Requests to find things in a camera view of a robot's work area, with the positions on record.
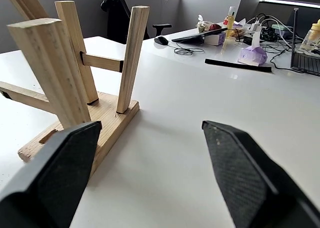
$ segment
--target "upside-down wooden stool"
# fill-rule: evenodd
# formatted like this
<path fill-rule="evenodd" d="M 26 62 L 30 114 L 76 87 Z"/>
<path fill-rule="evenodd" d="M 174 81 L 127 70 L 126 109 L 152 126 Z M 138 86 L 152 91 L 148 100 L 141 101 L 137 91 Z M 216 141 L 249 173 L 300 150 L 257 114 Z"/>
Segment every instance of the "upside-down wooden stool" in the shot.
<path fill-rule="evenodd" d="M 44 94 L 0 82 L 9 99 L 53 114 L 52 124 L 23 146 L 18 154 L 28 162 L 52 134 L 89 121 L 101 121 L 91 169 L 96 171 L 139 110 L 131 100 L 149 7 L 132 8 L 124 60 L 87 54 L 74 1 L 55 2 L 58 17 L 48 18 L 38 0 L 11 0 L 27 21 L 8 25 Z M 122 73 L 119 96 L 97 92 L 90 66 Z"/>

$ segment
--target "tissue box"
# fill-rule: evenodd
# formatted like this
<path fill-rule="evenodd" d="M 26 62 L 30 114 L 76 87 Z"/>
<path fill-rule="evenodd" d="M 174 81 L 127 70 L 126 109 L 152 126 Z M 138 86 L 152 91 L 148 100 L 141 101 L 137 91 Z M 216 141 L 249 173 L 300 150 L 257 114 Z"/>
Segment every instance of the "tissue box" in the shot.
<path fill-rule="evenodd" d="M 267 61 L 267 58 L 267 53 L 261 47 L 253 48 L 249 46 L 241 50 L 238 62 L 250 66 L 261 66 Z"/>
<path fill-rule="evenodd" d="M 225 42 L 226 39 L 226 33 L 220 33 L 220 34 L 212 34 L 209 36 L 206 36 L 204 39 L 204 43 L 212 46 L 219 46 L 223 42 Z"/>

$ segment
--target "bottle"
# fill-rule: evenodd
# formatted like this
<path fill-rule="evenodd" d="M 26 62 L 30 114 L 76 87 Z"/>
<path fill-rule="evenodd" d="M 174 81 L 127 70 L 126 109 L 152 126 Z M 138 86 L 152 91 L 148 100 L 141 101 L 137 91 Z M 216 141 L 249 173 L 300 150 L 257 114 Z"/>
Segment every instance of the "bottle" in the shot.
<path fill-rule="evenodd" d="M 318 23 L 312 24 L 311 29 L 306 34 L 302 44 L 301 48 L 312 51 L 314 49 L 317 49 L 318 45 L 320 43 L 320 19 L 318 20 Z"/>
<path fill-rule="evenodd" d="M 228 16 L 224 19 L 223 22 L 223 27 L 224 28 L 228 28 L 228 31 L 226 32 L 226 37 L 229 38 L 230 34 L 232 32 L 234 23 L 235 23 L 235 13 L 236 13 L 236 8 L 234 6 L 230 6 L 229 12 L 228 12 Z"/>

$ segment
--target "white table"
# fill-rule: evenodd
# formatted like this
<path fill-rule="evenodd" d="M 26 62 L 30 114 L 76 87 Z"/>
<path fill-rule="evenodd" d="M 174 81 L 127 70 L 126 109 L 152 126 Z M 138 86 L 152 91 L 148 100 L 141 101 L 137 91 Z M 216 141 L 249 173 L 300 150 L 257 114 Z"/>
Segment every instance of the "white table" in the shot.
<path fill-rule="evenodd" d="M 85 44 L 88 53 L 124 57 L 122 44 L 100 37 Z M 320 209 L 319 78 L 204 63 L 230 61 L 237 50 L 224 56 L 206 47 L 205 54 L 179 57 L 170 49 L 144 41 L 132 95 L 141 111 L 89 181 L 71 227 L 234 227 L 214 178 L 203 120 L 249 132 Z M 0 69 L 1 81 L 41 91 L 20 51 L 1 54 Z M 99 91 L 118 94 L 121 74 L 92 73 Z M 57 118 L 2 96 L 0 111 L 1 189 L 23 166 L 17 150 Z"/>

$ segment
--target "gray wall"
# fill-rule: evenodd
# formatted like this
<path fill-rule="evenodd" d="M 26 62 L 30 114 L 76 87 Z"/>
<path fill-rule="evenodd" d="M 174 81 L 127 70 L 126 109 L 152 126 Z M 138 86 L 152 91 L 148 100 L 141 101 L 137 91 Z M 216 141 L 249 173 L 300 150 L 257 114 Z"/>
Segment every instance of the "gray wall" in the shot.
<path fill-rule="evenodd" d="M 39 0 L 51 18 L 58 18 L 55 1 L 75 1 L 81 29 L 84 38 L 94 36 L 107 36 L 107 13 L 100 9 L 102 0 Z M 177 31 L 176 11 L 180 0 L 125 0 L 128 7 L 146 5 L 150 6 L 148 19 L 148 33 L 151 37 L 156 35 L 152 24 L 171 23 L 173 28 L 165 29 L 164 34 Z M 22 16 L 9 0 L 0 0 L 0 53 L 17 50 L 6 25 L 23 21 Z"/>
<path fill-rule="evenodd" d="M 242 20 L 243 18 L 246 18 L 247 21 L 248 19 L 251 19 L 254 16 L 260 1 L 262 0 L 241 0 L 238 13 L 236 15 L 237 19 Z"/>
<path fill-rule="evenodd" d="M 241 0 L 181 0 L 178 10 L 180 31 L 195 28 L 198 15 L 206 21 L 222 22 L 230 6 L 239 6 Z"/>
<path fill-rule="evenodd" d="M 241 0 L 237 13 L 237 20 L 246 18 L 248 21 L 260 13 L 277 17 L 284 23 L 289 20 L 293 11 L 292 5 L 260 1 L 261 0 Z M 299 9 L 303 14 L 308 14 L 311 17 L 314 17 L 314 22 L 320 17 L 320 9 L 306 6 L 299 6 Z"/>

